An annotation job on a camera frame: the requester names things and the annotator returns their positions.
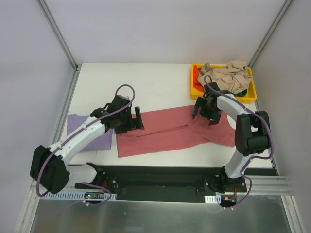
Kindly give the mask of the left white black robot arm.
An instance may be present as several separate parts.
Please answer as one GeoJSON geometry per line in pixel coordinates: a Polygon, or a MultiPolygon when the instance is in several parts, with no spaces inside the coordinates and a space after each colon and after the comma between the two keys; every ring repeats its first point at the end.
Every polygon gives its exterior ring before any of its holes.
{"type": "Polygon", "coordinates": [[[105,107],[95,109],[76,130],[65,139],[49,147],[42,145],[34,150],[30,176],[36,180],[37,188],[56,194],[67,184],[89,185],[93,189],[103,183],[102,172],[93,164],[69,167],[70,161],[84,147],[104,133],[113,129],[116,134],[143,129],[140,108],[135,107],[132,115],[132,102],[116,95],[105,107]]]}

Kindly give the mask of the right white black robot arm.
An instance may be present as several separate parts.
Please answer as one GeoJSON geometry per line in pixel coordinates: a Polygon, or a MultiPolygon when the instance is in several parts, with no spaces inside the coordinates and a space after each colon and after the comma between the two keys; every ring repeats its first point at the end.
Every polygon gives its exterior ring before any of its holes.
{"type": "Polygon", "coordinates": [[[217,125],[222,113],[226,113],[236,123],[236,150],[220,174],[208,182],[212,191],[225,193],[242,183],[244,171],[252,159],[263,159],[262,153],[272,148],[269,116],[266,111],[250,110],[234,95],[221,91],[215,82],[207,83],[204,89],[204,95],[196,101],[192,117],[200,115],[210,125],[217,125]]]}

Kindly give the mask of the pink red t shirt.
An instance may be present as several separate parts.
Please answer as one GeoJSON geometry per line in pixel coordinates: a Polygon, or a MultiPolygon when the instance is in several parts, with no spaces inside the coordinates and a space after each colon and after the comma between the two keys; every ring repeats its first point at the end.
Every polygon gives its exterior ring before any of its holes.
{"type": "Polygon", "coordinates": [[[211,125],[200,115],[192,117],[193,109],[188,105],[142,113],[143,130],[116,136],[118,157],[181,150],[209,142],[235,146],[235,131],[227,114],[222,114],[218,124],[211,125]]]}

